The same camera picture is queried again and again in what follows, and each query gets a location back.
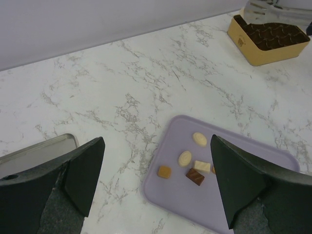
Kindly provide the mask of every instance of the white rectangular chocolate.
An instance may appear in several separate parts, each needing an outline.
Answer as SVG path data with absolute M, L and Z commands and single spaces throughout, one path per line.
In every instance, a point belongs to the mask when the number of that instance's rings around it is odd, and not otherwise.
M 210 172 L 210 163 L 208 162 L 201 162 L 201 161 L 195 161 L 194 162 L 194 167 L 195 170 L 199 171 L 199 172 L 206 172 L 209 173 Z

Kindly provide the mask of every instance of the transparent plastic bottle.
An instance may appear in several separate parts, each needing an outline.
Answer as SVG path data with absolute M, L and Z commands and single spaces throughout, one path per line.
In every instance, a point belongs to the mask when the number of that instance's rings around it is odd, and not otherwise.
M 247 23 L 286 23 L 312 35 L 312 0 L 249 0 L 242 17 Z

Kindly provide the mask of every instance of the yellow box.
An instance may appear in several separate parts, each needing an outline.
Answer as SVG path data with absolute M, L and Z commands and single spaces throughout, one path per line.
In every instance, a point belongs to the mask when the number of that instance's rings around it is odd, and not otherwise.
M 266 51 L 261 50 L 251 40 L 237 20 L 243 19 L 240 15 L 233 17 L 228 30 L 228 35 L 245 56 L 246 60 L 253 66 L 297 57 L 310 42 L 310 38 L 304 34 L 307 37 L 306 42 Z

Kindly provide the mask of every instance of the purple tray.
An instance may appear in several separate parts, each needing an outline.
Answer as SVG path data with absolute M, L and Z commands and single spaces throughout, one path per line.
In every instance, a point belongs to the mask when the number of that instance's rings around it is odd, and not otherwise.
M 193 141 L 192 135 L 195 132 L 205 135 L 207 147 L 200 147 Z M 149 202 L 169 212 L 219 234 L 233 234 L 227 225 L 216 176 L 213 173 L 203 173 L 205 180 L 201 186 L 197 186 L 185 176 L 195 160 L 213 163 L 210 151 L 213 134 L 267 161 L 296 172 L 300 171 L 297 160 L 286 151 L 189 116 L 176 116 L 171 120 L 167 133 L 154 155 L 142 190 Z M 186 150 L 192 153 L 192 161 L 187 167 L 182 168 L 177 160 Z M 169 179 L 158 177 L 157 172 L 161 165 L 171 167 Z

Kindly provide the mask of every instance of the white chocolate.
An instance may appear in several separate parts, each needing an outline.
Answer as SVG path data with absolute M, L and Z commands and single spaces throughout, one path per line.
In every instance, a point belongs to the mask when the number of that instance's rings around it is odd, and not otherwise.
M 207 145 L 207 138 L 202 133 L 194 133 L 193 140 L 197 145 L 201 147 L 206 147 Z
M 186 167 L 192 160 L 192 153 L 190 151 L 184 151 L 181 153 L 179 160 L 177 161 L 180 167 Z
M 206 172 L 209 173 L 210 172 L 210 163 L 208 162 L 201 162 L 201 161 L 195 161 L 194 162 L 194 167 L 195 170 L 199 171 L 199 172 Z

